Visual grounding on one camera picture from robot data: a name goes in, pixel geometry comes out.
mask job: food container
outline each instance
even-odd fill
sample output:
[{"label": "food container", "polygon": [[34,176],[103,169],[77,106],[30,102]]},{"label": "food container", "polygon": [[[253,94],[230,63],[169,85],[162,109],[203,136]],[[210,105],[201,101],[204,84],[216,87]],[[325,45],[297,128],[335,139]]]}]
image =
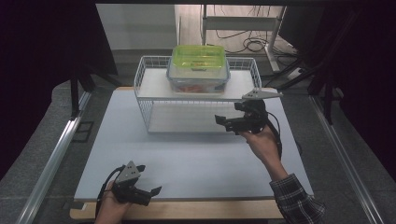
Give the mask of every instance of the food container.
[{"label": "food container", "polygon": [[177,46],[166,75],[175,92],[222,93],[230,79],[224,47]]}]

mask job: human hand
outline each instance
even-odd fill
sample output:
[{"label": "human hand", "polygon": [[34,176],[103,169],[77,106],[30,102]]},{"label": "human hand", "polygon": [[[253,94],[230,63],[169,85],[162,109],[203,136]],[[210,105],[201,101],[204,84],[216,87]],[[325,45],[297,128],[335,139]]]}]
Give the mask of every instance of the human hand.
[{"label": "human hand", "polygon": [[280,162],[275,136],[268,126],[259,133],[240,132],[239,134],[247,139],[251,150],[265,165],[272,180],[280,180],[288,176]]},{"label": "human hand", "polygon": [[110,181],[102,197],[102,204],[96,217],[95,224],[119,224],[122,217],[131,207],[131,203],[119,203],[111,188],[114,181]]}]

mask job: sleeve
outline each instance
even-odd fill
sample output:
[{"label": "sleeve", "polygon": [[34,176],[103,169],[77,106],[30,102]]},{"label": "sleeve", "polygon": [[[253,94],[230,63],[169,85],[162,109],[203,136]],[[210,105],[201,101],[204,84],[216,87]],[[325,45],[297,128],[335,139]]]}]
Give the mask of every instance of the sleeve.
[{"label": "sleeve", "polygon": [[325,205],[309,196],[295,174],[270,183],[280,213],[288,223],[324,223]]}]

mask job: white table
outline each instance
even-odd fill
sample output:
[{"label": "white table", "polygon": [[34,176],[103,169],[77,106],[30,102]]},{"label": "white table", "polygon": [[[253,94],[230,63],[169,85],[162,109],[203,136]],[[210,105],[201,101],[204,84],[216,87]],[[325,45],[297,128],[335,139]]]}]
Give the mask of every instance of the white table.
[{"label": "white table", "polygon": [[[275,114],[280,123],[282,161],[286,170],[295,173],[306,192],[313,195],[280,99],[267,99],[265,103],[267,110]],[[136,165],[146,165],[136,184],[138,188],[150,190],[163,186],[148,208],[160,202],[238,201],[248,204],[249,201],[271,201],[276,210],[275,203],[270,200],[273,199],[268,184],[270,176],[243,137],[226,132],[148,133],[134,91],[120,89],[115,90],[110,99],[75,200],[95,201],[107,176],[130,160]],[[225,214],[221,213],[222,218],[227,218]]]}]

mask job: white wire basket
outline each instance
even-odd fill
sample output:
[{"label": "white wire basket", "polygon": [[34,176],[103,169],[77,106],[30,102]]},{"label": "white wire basket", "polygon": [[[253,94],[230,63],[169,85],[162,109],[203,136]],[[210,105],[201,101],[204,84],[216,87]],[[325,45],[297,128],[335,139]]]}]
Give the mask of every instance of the white wire basket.
[{"label": "white wire basket", "polygon": [[243,116],[233,103],[262,87],[253,58],[230,57],[231,76],[223,94],[174,92],[166,77],[170,60],[170,56],[143,56],[134,78],[134,94],[149,133],[226,133],[215,115]]}]

